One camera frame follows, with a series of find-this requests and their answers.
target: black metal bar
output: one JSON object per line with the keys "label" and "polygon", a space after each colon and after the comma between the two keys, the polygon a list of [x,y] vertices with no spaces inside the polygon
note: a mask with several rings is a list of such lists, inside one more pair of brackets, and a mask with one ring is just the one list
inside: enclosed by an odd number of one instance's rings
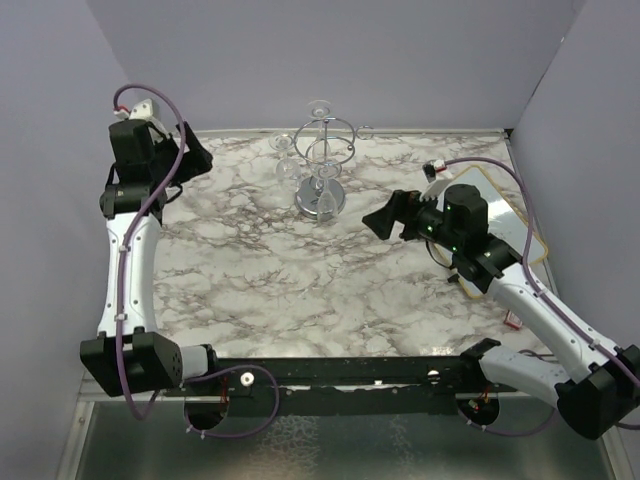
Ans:
{"label": "black metal bar", "polygon": [[[247,364],[264,367],[276,378],[281,416],[455,414],[456,394],[480,393],[487,387],[484,377],[474,370],[475,362],[457,356],[227,358],[217,361],[217,370]],[[244,387],[239,380],[242,373],[239,370],[227,377],[228,415],[267,416],[274,399],[271,382],[254,372],[253,385]],[[492,386],[492,391],[513,390]],[[222,384],[214,379],[188,384],[167,395],[202,397],[222,393]]]}

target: small red object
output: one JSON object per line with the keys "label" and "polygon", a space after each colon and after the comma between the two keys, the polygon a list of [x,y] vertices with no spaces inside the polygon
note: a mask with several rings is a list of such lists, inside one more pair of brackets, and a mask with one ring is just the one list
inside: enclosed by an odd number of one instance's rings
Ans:
{"label": "small red object", "polygon": [[504,317],[504,324],[508,325],[514,330],[520,330],[522,328],[522,320],[520,320],[511,311],[507,312],[507,315]]}

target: white wall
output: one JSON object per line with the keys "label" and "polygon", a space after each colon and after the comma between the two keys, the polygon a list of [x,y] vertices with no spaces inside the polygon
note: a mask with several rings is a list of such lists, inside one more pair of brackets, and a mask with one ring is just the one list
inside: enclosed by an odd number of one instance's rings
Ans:
{"label": "white wall", "polygon": [[128,77],[196,129],[514,127],[583,0],[87,0]]}
{"label": "white wall", "polygon": [[104,303],[125,75],[81,0],[0,5],[0,478],[55,477]]}
{"label": "white wall", "polygon": [[588,1],[513,137],[562,299],[624,347],[640,345],[639,25],[638,0]]}

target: wine glass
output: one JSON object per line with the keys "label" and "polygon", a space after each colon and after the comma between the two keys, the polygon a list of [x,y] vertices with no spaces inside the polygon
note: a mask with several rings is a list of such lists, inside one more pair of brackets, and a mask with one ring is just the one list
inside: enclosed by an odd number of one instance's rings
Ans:
{"label": "wine glass", "polygon": [[316,165],[312,170],[316,179],[316,194],[319,194],[316,220],[318,223],[326,223],[337,217],[339,213],[338,202],[331,191],[329,180],[342,173],[342,165],[327,162]]}
{"label": "wine glass", "polygon": [[315,120],[327,118],[331,115],[331,103],[326,100],[314,100],[307,104],[309,116]]}
{"label": "wine glass", "polygon": [[374,130],[369,125],[360,125],[356,128],[356,138],[360,140],[371,140],[373,138]]}
{"label": "wine glass", "polygon": [[287,193],[297,192],[302,181],[302,169],[289,155],[289,150],[293,148],[293,137],[289,132],[275,132],[269,137],[269,145],[280,152],[280,160],[276,164],[276,178],[280,187]]}

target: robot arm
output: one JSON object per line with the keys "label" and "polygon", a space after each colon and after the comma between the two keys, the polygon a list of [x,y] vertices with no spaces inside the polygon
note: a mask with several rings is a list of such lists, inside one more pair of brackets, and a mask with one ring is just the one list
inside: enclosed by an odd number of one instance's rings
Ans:
{"label": "robot arm", "polygon": [[[640,405],[640,390],[602,352],[616,357],[637,375],[640,349],[631,346],[622,350],[546,290],[534,275],[526,276],[521,256],[489,233],[488,205],[476,187],[447,187],[449,179],[435,184],[434,166],[428,164],[424,170],[430,181],[426,192],[396,190],[385,207],[365,216],[363,222],[386,240],[398,221],[404,224],[400,237],[405,241],[424,240],[450,250],[458,274],[522,319],[560,362],[547,364],[499,342],[485,341],[474,354],[486,380],[540,398],[557,407],[578,433],[598,438]],[[440,211],[436,195],[442,190],[444,205]],[[537,288],[530,284],[531,279]],[[578,328],[588,332],[593,343],[587,343],[570,328],[549,306],[549,300]]]}
{"label": "robot arm", "polygon": [[[124,246],[125,232],[141,205],[167,176],[178,146],[156,118],[151,100],[135,105],[131,114],[119,110],[122,121],[110,126],[115,163],[105,191],[100,197],[109,235],[109,277],[107,298],[96,339],[81,343],[80,358],[96,381],[110,396],[122,394],[116,363],[116,288],[118,261],[122,248],[129,248],[124,272],[122,336],[124,361],[131,393],[174,388],[188,378],[203,375],[215,363],[210,345],[179,347],[157,333],[153,309],[153,265],[160,237],[162,210],[167,202],[163,192],[140,219]],[[212,156],[185,122],[188,153],[170,186],[181,186],[212,168]],[[117,173],[118,183],[114,184]]]}

